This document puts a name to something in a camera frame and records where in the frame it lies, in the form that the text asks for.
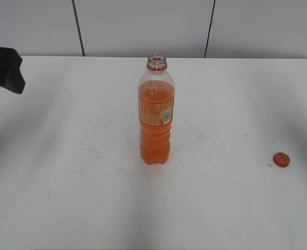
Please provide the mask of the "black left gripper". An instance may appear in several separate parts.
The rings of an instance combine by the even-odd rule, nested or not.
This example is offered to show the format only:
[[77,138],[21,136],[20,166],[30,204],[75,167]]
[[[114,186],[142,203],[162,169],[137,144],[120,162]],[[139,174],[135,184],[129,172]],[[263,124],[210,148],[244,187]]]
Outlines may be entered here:
[[25,81],[20,71],[22,58],[13,48],[0,47],[0,87],[22,94]]

